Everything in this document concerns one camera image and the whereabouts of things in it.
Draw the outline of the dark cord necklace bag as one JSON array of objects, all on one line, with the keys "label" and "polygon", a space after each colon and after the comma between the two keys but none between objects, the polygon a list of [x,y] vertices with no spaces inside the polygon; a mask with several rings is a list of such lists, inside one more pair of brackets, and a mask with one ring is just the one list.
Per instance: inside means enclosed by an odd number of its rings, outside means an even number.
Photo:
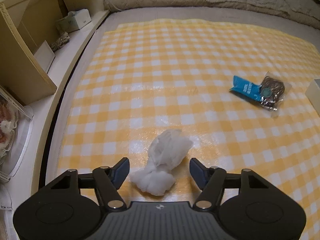
[{"label": "dark cord necklace bag", "polygon": [[259,85],[261,107],[272,112],[272,115],[276,115],[279,106],[289,94],[291,88],[291,83],[280,76],[267,72]]}]

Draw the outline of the framed picture on shelf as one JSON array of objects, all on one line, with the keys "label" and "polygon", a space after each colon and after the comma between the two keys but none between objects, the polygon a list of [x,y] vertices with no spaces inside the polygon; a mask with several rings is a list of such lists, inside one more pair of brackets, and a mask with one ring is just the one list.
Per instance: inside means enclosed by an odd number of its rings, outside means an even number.
[{"label": "framed picture on shelf", "polygon": [[34,112],[1,87],[1,183],[16,174],[27,150]]}]

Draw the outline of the white tissue box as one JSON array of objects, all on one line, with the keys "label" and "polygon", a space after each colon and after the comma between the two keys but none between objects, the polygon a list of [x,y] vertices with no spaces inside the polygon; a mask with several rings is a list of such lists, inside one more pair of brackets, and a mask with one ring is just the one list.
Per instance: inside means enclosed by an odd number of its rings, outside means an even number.
[{"label": "white tissue box", "polygon": [[70,11],[68,15],[55,22],[55,26],[60,33],[71,33],[80,30],[92,21],[88,9]]}]

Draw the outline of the wooden long shelf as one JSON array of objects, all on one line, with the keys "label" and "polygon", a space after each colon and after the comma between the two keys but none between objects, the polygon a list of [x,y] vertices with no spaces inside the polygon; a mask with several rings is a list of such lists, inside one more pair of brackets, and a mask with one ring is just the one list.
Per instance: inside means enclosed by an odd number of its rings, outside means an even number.
[{"label": "wooden long shelf", "polygon": [[[88,9],[92,21],[60,33],[55,22]],[[16,174],[1,183],[1,239],[17,239],[15,209],[38,189],[51,122],[82,50],[108,16],[104,0],[1,0],[1,87],[33,109],[33,128]]]}]

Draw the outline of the blue snack packet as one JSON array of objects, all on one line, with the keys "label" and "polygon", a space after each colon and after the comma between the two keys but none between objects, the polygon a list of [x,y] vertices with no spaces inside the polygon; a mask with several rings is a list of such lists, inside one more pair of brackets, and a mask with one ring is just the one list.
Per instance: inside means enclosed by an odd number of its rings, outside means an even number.
[{"label": "blue snack packet", "polygon": [[239,76],[233,76],[233,87],[230,91],[256,102],[261,102],[260,86]]}]

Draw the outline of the yellow checkered blanket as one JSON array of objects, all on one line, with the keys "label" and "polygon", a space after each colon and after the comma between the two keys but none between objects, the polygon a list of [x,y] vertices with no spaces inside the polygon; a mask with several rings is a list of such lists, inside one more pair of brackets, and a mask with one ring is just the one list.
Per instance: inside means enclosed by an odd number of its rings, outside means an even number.
[{"label": "yellow checkered blanket", "polygon": [[[231,92],[233,76],[267,72],[292,88],[277,114]],[[104,32],[80,79],[57,174],[114,165],[134,172],[167,129],[193,142],[188,157],[238,173],[251,168],[304,208],[302,239],[319,239],[319,115],[305,96],[319,51],[277,30],[205,20],[119,24]]]}]

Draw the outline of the beige folded mattress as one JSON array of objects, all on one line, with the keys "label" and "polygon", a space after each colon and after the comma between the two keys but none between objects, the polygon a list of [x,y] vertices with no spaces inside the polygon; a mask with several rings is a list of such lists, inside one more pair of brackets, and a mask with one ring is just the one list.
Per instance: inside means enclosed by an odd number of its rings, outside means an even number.
[{"label": "beige folded mattress", "polygon": [[307,16],[301,12],[293,12],[289,8],[271,9],[266,6],[260,7],[244,2],[210,3],[206,0],[104,0],[104,7],[111,12],[152,7],[210,7],[239,9],[258,12],[265,15],[278,16],[319,29],[319,20],[313,16]]}]

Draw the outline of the white cotton wad bag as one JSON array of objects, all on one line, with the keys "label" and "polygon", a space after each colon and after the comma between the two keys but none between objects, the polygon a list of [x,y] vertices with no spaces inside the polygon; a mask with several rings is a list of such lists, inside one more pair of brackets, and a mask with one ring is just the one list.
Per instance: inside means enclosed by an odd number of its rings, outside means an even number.
[{"label": "white cotton wad bag", "polygon": [[142,192],[162,196],[175,183],[173,169],[178,167],[192,148],[193,142],[180,129],[167,129],[155,137],[148,149],[146,166],[130,176]]}]

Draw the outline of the white shallow box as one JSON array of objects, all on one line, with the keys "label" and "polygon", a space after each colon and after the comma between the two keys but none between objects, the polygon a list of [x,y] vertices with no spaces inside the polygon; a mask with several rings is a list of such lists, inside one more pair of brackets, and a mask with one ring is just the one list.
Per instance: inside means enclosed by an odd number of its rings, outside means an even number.
[{"label": "white shallow box", "polygon": [[314,79],[311,81],[306,92],[306,97],[313,105],[317,113],[320,112],[320,79]]}]

